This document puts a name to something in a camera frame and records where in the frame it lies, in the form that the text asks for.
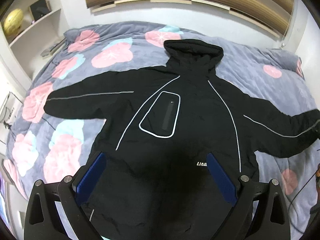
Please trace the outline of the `black hooded jacket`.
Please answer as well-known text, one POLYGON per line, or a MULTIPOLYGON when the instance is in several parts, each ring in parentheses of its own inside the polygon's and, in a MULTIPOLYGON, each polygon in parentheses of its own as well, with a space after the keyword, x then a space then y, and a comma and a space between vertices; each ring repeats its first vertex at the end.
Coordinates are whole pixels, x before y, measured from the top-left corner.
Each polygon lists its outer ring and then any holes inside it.
POLYGON ((286 115, 216 75, 223 49, 167 40, 164 66, 108 71, 49 94, 44 111, 105 119, 92 153, 106 168, 83 208, 108 239, 210 239, 228 215, 212 153, 258 180, 255 152, 289 158, 319 137, 319 110, 286 115))

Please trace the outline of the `grey floral blanket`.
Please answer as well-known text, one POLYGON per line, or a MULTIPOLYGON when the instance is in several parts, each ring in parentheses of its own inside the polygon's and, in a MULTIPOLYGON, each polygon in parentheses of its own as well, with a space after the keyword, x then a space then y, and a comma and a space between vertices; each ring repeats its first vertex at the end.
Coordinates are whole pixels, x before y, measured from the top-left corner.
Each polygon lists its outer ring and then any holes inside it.
MULTIPOLYGON (((73 176, 93 155, 105 119, 63 119, 44 111, 55 90, 104 72, 164 66, 167 40, 199 40, 223 49, 216 75, 243 93, 271 102, 286 115, 317 109, 300 58, 281 49, 259 49, 192 30, 146 22, 90 25, 65 32, 65 47, 40 71, 27 92, 8 136, 5 168, 24 198, 37 180, 56 183, 73 176)), ((256 151, 259 179, 277 179, 289 213, 292 239, 306 230, 316 204, 319 139, 303 152, 278 158, 256 151)))

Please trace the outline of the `stack of books on ledge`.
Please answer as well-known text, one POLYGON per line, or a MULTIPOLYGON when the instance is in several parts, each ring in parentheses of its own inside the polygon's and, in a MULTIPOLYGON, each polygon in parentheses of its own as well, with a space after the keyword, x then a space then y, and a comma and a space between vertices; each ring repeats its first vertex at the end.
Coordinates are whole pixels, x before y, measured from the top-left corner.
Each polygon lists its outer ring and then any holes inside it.
POLYGON ((55 41, 50 47, 46 48, 40 55, 42 58, 52 56, 63 44, 65 43, 65 38, 61 38, 55 41))

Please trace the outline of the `white bookshelf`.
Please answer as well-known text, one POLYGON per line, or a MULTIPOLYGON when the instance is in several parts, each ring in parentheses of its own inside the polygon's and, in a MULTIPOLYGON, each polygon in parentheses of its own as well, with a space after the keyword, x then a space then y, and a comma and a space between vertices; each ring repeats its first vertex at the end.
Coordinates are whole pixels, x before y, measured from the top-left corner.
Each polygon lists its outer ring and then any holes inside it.
POLYGON ((24 93, 40 70, 61 50, 46 58, 41 53, 63 38, 67 23, 61 0, 47 0, 51 12, 38 21, 32 19, 29 6, 38 0, 14 0, 1 19, 1 63, 17 90, 24 93), (22 9, 23 22, 12 36, 6 36, 3 22, 15 9, 22 9))

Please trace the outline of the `yellow globe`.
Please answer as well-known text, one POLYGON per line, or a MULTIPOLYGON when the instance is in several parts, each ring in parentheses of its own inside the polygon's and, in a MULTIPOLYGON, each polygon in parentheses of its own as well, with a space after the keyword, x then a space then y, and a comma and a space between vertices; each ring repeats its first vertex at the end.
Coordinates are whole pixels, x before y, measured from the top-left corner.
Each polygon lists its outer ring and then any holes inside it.
POLYGON ((18 32, 23 22, 22 9, 15 9, 7 16, 3 22, 3 31, 6 36, 14 35, 18 32))

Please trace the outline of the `black picture frame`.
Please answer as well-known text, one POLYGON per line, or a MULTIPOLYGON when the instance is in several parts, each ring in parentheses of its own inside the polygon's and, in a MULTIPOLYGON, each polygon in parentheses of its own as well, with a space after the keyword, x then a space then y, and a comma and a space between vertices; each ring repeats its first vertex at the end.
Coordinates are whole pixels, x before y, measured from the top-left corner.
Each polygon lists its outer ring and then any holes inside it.
POLYGON ((38 21, 51 12, 47 0, 38 0, 34 2, 29 6, 29 10, 34 21, 38 21))

